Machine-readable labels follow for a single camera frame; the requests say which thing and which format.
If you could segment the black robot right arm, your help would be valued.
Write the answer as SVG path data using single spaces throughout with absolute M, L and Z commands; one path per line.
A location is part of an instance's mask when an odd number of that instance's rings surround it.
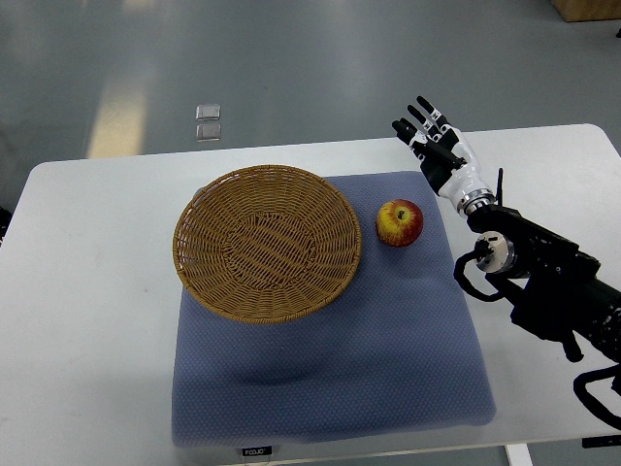
M 469 194 L 462 212 L 478 238 L 473 250 L 456 260 L 456 282 L 479 301 L 506 299 L 513 306 L 512 323 L 560 343 L 568 361 L 583 357 L 577 336 L 612 360 L 608 368 L 579 375 L 573 392 L 593 416 L 619 428 L 620 417 L 587 389 L 609 380 L 614 392 L 620 390 L 620 292 L 598 279 L 600 262 L 504 206 L 500 192 Z

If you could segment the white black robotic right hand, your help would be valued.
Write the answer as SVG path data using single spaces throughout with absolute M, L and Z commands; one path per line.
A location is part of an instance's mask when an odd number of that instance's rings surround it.
M 413 152 L 434 193 L 452 204 L 460 216 L 496 202 L 491 187 L 480 177 L 480 164 L 464 133 L 422 96 L 408 105 L 412 119 L 392 122 L 400 141 Z

